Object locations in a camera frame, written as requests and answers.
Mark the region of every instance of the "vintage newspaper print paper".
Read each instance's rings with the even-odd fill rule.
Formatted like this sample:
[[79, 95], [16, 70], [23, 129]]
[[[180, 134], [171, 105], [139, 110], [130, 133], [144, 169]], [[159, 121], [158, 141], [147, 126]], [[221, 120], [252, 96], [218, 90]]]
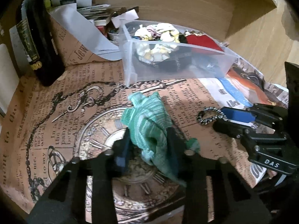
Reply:
[[[125, 126], [120, 117], [131, 106], [128, 95], [137, 91], [151, 94], [157, 90], [182, 137], [199, 139], [204, 157], [226, 156], [255, 185], [245, 149], [216, 133], [212, 125], [196, 122], [204, 106], [219, 107], [198, 79], [141, 82], [129, 88], [122, 81], [121, 61], [70, 66], [65, 78], [49, 88], [35, 78], [22, 78], [1, 131], [0, 185], [23, 210], [30, 212], [74, 155], [95, 157], [122, 137]], [[131, 164], [138, 167], [138, 178], [132, 173], [129, 179], [113, 181], [119, 223], [150, 221], [183, 205], [183, 187], [144, 164], [138, 149]], [[91, 221], [90, 192], [91, 179], [87, 221]]]

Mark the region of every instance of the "pocket watch illustration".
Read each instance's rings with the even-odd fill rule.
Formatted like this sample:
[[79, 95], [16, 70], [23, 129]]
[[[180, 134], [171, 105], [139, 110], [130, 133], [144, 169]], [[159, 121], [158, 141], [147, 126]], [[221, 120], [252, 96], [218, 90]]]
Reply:
[[[120, 119], [127, 107], [117, 105], [107, 109], [83, 127], [78, 138], [81, 159], [94, 158], [122, 139], [126, 126]], [[126, 175], [113, 179], [112, 185], [119, 223], [150, 221], [183, 205], [184, 188], [155, 166], [146, 164], [137, 147], [134, 147]], [[88, 213], [91, 216], [92, 177], [88, 177], [86, 193], [86, 216]]]

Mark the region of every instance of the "clear plastic container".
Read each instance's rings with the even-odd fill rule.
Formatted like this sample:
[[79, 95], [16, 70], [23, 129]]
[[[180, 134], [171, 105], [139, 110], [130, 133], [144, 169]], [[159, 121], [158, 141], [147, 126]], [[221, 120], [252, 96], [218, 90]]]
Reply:
[[[130, 35], [139, 29], [141, 24], [146, 27], [158, 23], [138, 20], [119, 27], [118, 42], [122, 52], [127, 86], [139, 81], [163, 79], [223, 78], [238, 58], [236, 53], [215, 40], [224, 52], [184, 43], [141, 41]], [[178, 25], [173, 26], [182, 33], [185, 30], [194, 30]], [[170, 58], [155, 65], [142, 61], [144, 59], [138, 55], [142, 47], [153, 49], [156, 45], [175, 47], [175, 51], [169, 53]]]

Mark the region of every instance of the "green knitted cloth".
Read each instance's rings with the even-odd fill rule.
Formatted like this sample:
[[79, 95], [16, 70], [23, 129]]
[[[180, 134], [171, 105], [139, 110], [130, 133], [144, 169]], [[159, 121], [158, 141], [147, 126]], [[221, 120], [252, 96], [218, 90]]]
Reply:
[[[130, 129], [131, 140], [138, 146], [141, 158], [149, 165], [155, 165], [166, 177], [185, 185], [171, 172], [167, 159], [167, 132], [166, 128], [172, 126], [172, 121], [167, 113], [158, 92], [150, 96], [142, 93], [129, 95], [134, 107], [128, 108], [122, 115], [121, 122]], [[199, 144], [192, 138], [186, 142], [187, 149], [199, 151]]]

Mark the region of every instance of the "bottle label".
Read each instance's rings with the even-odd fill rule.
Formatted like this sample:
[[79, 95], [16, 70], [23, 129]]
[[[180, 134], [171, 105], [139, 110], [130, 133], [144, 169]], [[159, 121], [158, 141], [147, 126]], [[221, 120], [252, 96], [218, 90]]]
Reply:
[[34, 65], [35, 62], [37, 62], [39, 60], [39, 55], [38, 55], [37, 49], [36, 49], [35, 44], [32, 39], [32, 35], [31, 35], [30, 29], [29, 29], [27, 18], [22, 20], [21, 22], [19, 22], [16, 27], [17, 27], [17, 31], [20, 36], [20, 39], [22, 41], [22, 44], [25, 47], [26, 52], [28, 53], [28, 56], [29, 56], [27, 58], [28, 62], [29, 62], [29, 64]]
[[34, 64], [30, 65], [30, 67], [31, 67], [32, 70], [37, 70], [37, 69], [41, 68], [41, 66], [42, 66], [42, 63], [40, 61], [38, 61], [37, 63], [34, 63]]

